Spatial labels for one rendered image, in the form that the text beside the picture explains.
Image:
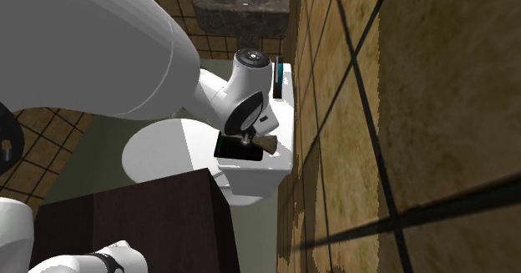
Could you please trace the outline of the white toilet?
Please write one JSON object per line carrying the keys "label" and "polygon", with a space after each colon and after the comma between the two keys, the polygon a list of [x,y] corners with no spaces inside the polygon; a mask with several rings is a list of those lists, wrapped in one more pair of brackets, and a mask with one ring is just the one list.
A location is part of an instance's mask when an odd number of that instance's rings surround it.
{"label": "white toilet", "polygon": [[255,123],[258,135],[276,135],[274,154],[262,161],[214,156],[219,130],[193,119],[166,119],[134,134],[124,147],[122,165],[135,183],[207,168],[233,206],[253,205],[272,196],[290,174],[294,160],[295,109],[291,65],[283,63],[282,98],[269,97],[269,106]]}

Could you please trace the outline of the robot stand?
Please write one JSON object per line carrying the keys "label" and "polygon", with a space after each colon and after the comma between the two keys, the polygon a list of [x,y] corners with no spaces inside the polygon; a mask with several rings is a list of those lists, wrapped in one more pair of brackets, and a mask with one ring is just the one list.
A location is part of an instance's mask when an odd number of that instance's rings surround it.
{"label": "robot stand", "polygon": [[149,273],[240,273],[230,207],[207,169],[41,205],[30,264],[118,240]]}

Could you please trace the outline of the black tablet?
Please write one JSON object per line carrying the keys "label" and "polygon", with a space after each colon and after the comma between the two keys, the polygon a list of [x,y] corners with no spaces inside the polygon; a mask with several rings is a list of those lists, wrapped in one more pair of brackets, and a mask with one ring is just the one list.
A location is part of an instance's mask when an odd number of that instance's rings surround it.
{"label": "black tablet", "polygon": [[252,143],[243,144],[242,136],[228,136],[219,132],[214,156],[221,159],[262,161],[264,150]]}

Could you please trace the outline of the teal and black flat device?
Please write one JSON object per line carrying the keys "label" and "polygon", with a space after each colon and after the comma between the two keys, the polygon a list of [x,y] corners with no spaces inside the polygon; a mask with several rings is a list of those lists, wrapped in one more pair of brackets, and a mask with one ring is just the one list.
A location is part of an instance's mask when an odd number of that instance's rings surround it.
{"label": "teal and black flat device", "polygon": [[273,93],[274,99],[282,98],[282,84],[283,84],[284,65],[280,55],[276,55],[273,63]]}

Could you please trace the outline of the brown wedge-shaped object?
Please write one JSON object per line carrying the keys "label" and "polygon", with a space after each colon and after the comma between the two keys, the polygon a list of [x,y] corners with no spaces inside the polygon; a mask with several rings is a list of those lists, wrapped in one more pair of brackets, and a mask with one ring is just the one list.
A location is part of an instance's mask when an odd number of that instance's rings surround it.
{"label": "brown wedge-shaped object", "polygon": [[278,139],[276,135],[255,136],[251,143],[268,154],[274,154],[277,150]]}

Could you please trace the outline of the dark stone sink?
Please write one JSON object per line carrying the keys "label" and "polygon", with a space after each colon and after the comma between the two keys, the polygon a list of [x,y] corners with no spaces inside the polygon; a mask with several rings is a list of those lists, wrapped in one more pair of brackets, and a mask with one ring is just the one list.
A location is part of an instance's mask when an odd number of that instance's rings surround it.
{"label": "dark stone sink", "polygon": [[290,0],[192,0],[206,33],[236,37],[239,47],[258,47],[261,38],[285,38]]}

